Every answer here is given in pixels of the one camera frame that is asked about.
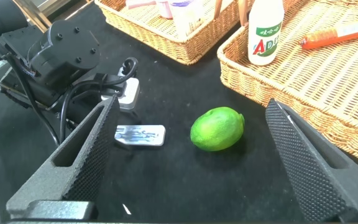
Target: silver tag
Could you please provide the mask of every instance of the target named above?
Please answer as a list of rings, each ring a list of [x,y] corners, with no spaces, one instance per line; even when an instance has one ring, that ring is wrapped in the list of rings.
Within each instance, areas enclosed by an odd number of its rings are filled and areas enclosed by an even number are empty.
[[[162,125],[119,125],[115,138],[126,145],[162,146],[165,127]]]

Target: lime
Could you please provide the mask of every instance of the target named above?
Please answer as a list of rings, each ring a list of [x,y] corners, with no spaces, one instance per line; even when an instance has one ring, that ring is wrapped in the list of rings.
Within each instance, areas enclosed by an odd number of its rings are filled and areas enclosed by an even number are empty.
[[[209,110],[191,127],[190,139],[205,151],[219,151],[232,146],[244,132],[244,117],[228,107]]]

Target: bottle label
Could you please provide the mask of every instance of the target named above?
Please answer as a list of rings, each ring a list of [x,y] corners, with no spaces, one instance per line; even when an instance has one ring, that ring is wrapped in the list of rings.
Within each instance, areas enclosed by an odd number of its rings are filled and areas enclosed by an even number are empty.
[[[278,38],[280,37],[281,24],[282,22],[268,28],[256,28],[256,34],[260,38],[254,45],[253,55],[268,57],[276,51]]]

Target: table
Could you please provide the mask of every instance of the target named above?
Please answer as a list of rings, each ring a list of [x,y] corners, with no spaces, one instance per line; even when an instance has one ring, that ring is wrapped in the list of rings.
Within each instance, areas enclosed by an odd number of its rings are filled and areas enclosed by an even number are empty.
[[[265,109],[220,82],[216,51],[222,42],[196,65],[185,66],[106,24],[94,4],[71,19],[100,42],[102,60],[96,68],[100,72],[116,73],[125,58],[138,58],[137,112],[144,124],[167,129],[162,147],[138,147],[132,157],[112,151],[113,162],[97,201],[101,221],[303,220],[269,133]],[[190,141],[191,125],[218,106],[244,115],[244,137],[225,151],[201,151]],[[47,118],[57,129],[54,115]],[[9,218],[4,209],[7,200],[54,149],[34,112],[0,94],[0,220]]]

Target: wicker basket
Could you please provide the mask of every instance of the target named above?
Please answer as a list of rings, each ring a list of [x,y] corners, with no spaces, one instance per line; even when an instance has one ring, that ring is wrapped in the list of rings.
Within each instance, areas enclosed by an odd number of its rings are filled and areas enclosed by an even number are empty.
[[[358,39],[302,50],[306,33],[358,20],[358,0],[301,0],[286,11],[276,59],[259,67],[247,59],[247,27],[218,50],[221,81],[267,106],[292,107],[337,147],[358,157]]]
[[[95,0],[95,3],[108,24],[180,63],[191,65],[239,21],[237,1],[223,0],[219,17],[213,19],[215,1],[204,0],[206,22],[187,39],[177,36],[173,20],[162,18],[156,6],[129,10],[124,0]]]

